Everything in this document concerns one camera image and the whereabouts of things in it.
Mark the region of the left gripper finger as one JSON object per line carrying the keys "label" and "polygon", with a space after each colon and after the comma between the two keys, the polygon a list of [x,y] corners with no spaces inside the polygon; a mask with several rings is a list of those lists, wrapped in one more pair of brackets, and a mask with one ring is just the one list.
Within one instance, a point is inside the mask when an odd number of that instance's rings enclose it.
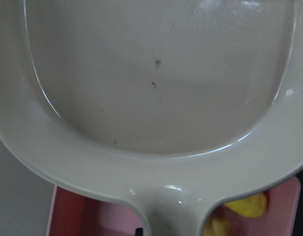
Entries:
{"label": "left gripper finger", "polygon": [[143,236],[143,228],[136,228],[135,236]]}

